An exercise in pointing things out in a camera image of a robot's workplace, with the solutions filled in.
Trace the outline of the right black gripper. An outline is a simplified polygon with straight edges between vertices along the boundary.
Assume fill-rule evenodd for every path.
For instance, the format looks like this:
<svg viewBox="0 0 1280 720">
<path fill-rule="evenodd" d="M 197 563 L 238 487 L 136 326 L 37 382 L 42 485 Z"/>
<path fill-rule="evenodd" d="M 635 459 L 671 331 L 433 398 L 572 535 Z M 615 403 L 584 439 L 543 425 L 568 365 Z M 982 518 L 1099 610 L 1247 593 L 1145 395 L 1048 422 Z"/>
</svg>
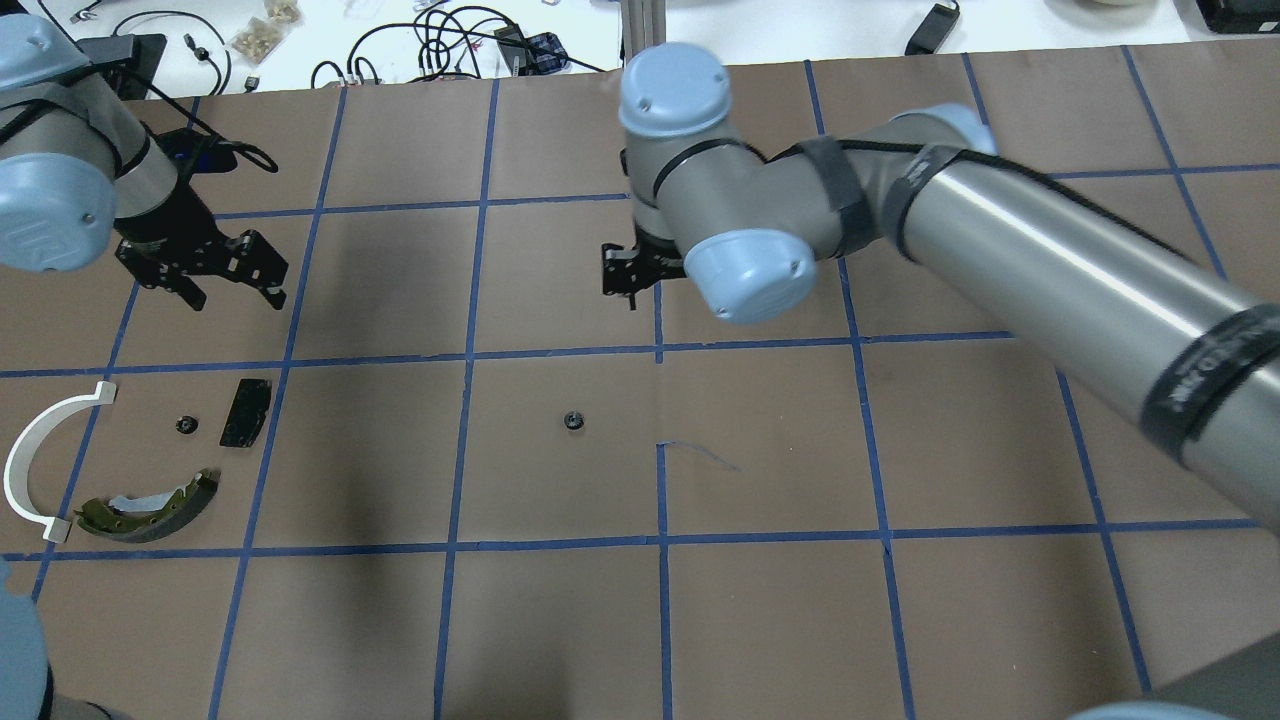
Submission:
<svg viewBox="0 0 1280 720">
<path fill-rule="evenodd" d="M 673 241 L 637 234 L 635 245 L 602 245 L 602 292 L 627 297 L 628 310 L 637 310 L 637 293 L 662 281 L 686 278 L 684 258 Z"/>
</svg>

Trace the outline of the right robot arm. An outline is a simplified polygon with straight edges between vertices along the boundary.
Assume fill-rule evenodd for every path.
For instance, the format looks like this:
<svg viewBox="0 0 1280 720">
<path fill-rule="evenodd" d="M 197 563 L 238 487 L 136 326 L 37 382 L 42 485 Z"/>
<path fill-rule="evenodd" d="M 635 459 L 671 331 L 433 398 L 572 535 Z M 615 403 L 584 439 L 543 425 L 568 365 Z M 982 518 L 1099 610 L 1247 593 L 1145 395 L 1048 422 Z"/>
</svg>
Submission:
<svg viewBox="0 0 1280 720">
<path fill-rule="evenodd" d="M 602 247 L 604 295 L 687 278 L 713 316 L 754 324 L 800 304 L 822 261 L 883 240 L 1277 532 L 1276 304 L 1002 156 L 973 108 L 919 108 L 767 156 L 732 104 L 704 47 L 658 44 L 623 63 L 635 245 Z"/>
</svg>

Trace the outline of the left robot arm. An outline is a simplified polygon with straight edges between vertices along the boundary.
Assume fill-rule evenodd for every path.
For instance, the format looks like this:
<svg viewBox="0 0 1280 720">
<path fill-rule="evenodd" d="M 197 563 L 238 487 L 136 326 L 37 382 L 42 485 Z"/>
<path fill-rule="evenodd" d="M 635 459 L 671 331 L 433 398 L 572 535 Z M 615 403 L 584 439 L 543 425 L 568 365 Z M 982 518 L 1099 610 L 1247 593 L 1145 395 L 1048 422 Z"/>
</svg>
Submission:
<svg viewBox="0 0 1280 720">
<path fill-rule="evenodd" d="M 4 266 L 79 270 L 118 236 L 115 259 L 137 284 L 196 311 L 206 275 L 284 306 L 288 261 L 257 231 L 223 232 L 191 183 L 239 159 L 278 172 L 265 151 L 198 119 L 152 132 L 51 20 L 6 14 L 1 36 Z"/>
</svg>

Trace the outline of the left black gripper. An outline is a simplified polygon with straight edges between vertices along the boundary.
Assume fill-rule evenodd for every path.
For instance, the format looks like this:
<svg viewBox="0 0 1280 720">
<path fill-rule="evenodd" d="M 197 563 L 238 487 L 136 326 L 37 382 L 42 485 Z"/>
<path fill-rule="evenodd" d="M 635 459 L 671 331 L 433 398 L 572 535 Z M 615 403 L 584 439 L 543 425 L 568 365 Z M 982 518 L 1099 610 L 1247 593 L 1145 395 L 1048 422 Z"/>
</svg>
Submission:
<svg viewBox="0 0 1280 720">
<path fill-rule="evenodd" d="M 120 219 L 115 229 L 122 237 L 115 258 L 134 279 L 147 290 L 174 293 L 193 311 L 207 302 L 195 275 L 247 284 L 278 311 L 285 305 L 289 263 L 257 231 L 223 233 L 187 177 L 179 176 L 154 210 Z"/>
</svg>

